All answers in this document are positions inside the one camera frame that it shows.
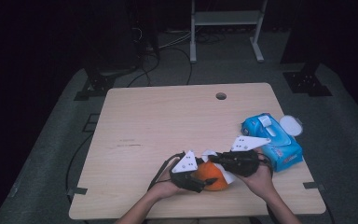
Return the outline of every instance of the floor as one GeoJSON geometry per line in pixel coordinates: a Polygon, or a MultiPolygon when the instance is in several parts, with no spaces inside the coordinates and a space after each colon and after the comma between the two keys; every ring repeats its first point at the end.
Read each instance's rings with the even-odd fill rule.
{"type": "MultiPolygon", "coordinates": [[[[358,105],[339,77],[321,64],[316,77],[332,96],[292,93],[283,73],[303,64],[280,64],[289,32],[263,32],[259,45],[265,57],[258,63],[249,37],[252,33],[211,35],[197,45],[198,61],[188,60],[188,41],[161,51],[158,61],[145,56],[144,70],[117,78],[113,88],[267,82],[286,115],[299,118],[304,132],[297,138],[304,158],[331,213],[300,216],[303,223],[358,223],[358,105]]],[[[179,35],[160,34],[164,45],[179,35]]],[[[75,101],[87,75],[73,75],[39,135],[28,160],[0,209],[0,223],[80,223],[68,217],[71,196],[81,174],[104,98],[75,101]]],[[[260,217],[262,223],[272,223],[260,217]]],[[[113,220],[87,220],[112,223],[113,220]]]]}

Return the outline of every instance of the person's left hand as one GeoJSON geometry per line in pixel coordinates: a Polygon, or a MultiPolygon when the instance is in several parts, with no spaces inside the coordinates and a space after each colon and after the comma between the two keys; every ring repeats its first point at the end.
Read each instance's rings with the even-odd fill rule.
{"type": "Polygon", "coordinates": [[[154,197],[157,197],[159,200],[169,198],[178,192],[186,191],[185,189],[179,189],[171,181],[170,170],[175,161],[165,168],[156,184],[148,191],[148,193],[153,194],[154,197]]]}

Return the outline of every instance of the wooden table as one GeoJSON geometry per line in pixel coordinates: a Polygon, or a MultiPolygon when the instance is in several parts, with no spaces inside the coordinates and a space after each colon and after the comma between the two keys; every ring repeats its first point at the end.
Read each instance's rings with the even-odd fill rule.
{"type": "MultiPolygon", "coordinates": [[[[241,123],[269,112],[283,116],[267,83],[112,89],[93,136],[69,215],[119,218],[146,192],[161,164],[190,149],[229,151],[241,123]],[[226,95],[225,100],[216,98],[226,95]]],[[[324,202],[303,161],[275,173],[277,191],[295,214],[321,214],[324,202]]],[[[186,192],[158,202],[149,218],[267,215],[266,204],[239,180],[223,191],[186,192]]]]}

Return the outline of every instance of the blue tissue package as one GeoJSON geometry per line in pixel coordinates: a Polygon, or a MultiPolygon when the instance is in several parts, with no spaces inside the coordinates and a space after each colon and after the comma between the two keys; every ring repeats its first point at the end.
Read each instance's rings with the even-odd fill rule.
{"type": "Polygon", "coordinates": [[[243,135],[271,140],[261,148],[263,153],[271,159],[275,172],[285,170],[303,161],[300,144],[293,136],[287,134],[275,118],[268,113],[246,119],[241,125],[241,132],[243,135]]]}

